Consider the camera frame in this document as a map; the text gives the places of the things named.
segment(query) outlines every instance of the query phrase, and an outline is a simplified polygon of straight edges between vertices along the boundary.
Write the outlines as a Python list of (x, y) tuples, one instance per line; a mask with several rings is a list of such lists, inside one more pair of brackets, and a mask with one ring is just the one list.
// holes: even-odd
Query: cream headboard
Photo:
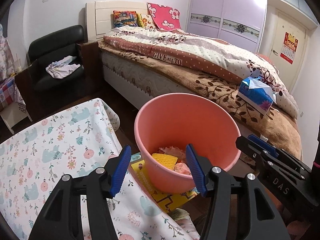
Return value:
[(113, 11), (136, 11), (148, 14), (147, 3), (128, 1), (98, 1), (86, 4), (88, 40), (98, 40), (114, 28)]

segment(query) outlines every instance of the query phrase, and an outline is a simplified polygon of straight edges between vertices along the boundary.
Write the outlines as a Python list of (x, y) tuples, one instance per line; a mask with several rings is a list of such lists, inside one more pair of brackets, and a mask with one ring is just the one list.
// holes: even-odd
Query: tissue package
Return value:
[(266, 84), (263, 84), (263, 82), (257, 79), (248, 77), (241, 82), (238, 91), (238, 96), (241, 97), (244, 101), (248, 102), (250, 105), (252, 105), (261, 114), (265, 115), (271, 107), (273, 99), (265, 92), (265, 90), (262, 87), (249, 88), (253, 87), (252, 85), (250, 86), (250, 82), (254, 82), (255, 84), (258, 84), (260, 82), (262, 83), (262, 87), (267, 86)]

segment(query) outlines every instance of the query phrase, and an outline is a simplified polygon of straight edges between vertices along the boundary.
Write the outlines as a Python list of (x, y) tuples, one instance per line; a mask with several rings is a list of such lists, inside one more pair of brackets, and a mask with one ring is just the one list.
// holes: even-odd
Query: silver screw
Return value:
[(97, 173), (97, 174), (102, 174), (102, 173), (104, 173), (104, 168), (102, 168), (102, 167), (97, 168), (97, 169), (96, 169), (96, 173)]
[(247, 175), (247, 177), (248, 177), (249, 180), (254, 180), (256, 178), (256, 176), (254, 174), (252, 174), (252, 173), (249, 173)]
[(220, 169), (219, 167), (213, 167), (213, 168), (212, 168), (212, 171), (213, 171), (214, 173), (220, 173), (220, 172), (221, 172), (221, 169)]
[(68, 181), (70, 179), (70, 175), (66, 174), (62, 176), (63, 181)]

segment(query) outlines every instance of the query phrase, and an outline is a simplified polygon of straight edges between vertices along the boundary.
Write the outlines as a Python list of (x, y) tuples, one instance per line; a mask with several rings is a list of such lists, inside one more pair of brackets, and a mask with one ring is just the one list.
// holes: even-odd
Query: calendar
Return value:
[(296, 54), (297, 45), (298, 40), (294, 37), (294, 35), (291, 33), (285, 33), (280, 57), (292, 64)]

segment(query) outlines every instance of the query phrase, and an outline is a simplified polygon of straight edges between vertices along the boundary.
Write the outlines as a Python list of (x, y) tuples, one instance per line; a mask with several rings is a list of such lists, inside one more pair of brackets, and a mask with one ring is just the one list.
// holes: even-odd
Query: sliding wardrobe door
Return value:
[(267, 0), (224, 0), (219, 39), (257, 52), (266, 8)]
[(217, 38), (223, 0), (191, 0), (188, 33)]

